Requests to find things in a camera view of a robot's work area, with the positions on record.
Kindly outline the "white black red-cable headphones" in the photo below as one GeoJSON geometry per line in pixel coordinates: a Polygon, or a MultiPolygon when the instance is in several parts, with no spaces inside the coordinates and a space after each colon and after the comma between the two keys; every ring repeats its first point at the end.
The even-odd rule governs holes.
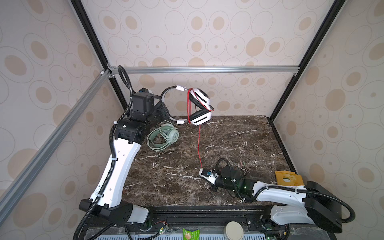
{"type": "Polygon", "coordinates": [[[178,91],[187,92],[187,118],[186,119],[174,119],[170,117],[170,120],[176,122],[178,125],[183,124],[192,124],[194,126],[199,126],[198,133],[198,157],[200,161],[200,166],[203,168],[202,159],[200,156],[200,134],[201,134],[201,125],[206,123],[212,118],[212,112],[214,112],[214,107],[211,106],[210,97],[199,88],[185,88],[179,85],[171,86],[166,88],[161,94],[161,102],[165,102],[166,94],[172,90],[176,89],[178,91]]]}

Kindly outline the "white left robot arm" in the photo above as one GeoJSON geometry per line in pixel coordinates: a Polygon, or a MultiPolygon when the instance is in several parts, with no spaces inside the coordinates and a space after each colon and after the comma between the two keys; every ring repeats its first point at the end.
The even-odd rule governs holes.
{"type": "Polygon", "coordinates": [[[108,220],[110,226],[124,226],[127,223],[147,225],[150,222],[150,211],[122,201],[122,193],[133,160],[145,137],[152,128],[169,118],[167,107],[159,102],[147,113],[133,112],[129,118],[121,117],[114,122],[109,136],[111,155],[95,191],[79,205],[86,214],[75,230],[75,240],[79,239],[90,216],[108,220]]]}

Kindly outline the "mint green headphones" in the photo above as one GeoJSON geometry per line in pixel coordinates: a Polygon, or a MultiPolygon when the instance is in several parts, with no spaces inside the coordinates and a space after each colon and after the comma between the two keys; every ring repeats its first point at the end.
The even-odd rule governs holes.
{"type": "Polygon", "coordinates": [[[147,146],[155,151],[160,152],[176,143],[179,139],[179,131],[171,122],[166,121],[159,128],[154,129],[148,136],[146,140],[147,146]],[[163,138],[162,143],[156,143],[158,138],[163,138]]]}

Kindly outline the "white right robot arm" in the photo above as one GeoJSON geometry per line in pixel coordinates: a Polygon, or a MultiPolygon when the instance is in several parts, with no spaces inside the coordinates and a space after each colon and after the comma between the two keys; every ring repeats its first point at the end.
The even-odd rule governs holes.
{"type": "Polygon", "coordinates": [[[309,181],[305,186],[270,185],[247,179],[244,173],[230,165],[216,166],[211,170],[200,169],[199,175],[211,184],[214,191],[225,189],[244,203],[275,203],[262,218],[268,224],[309,224],[340,234],[343,224],[356,218],[350,205],[315,182],[309,181]]]}

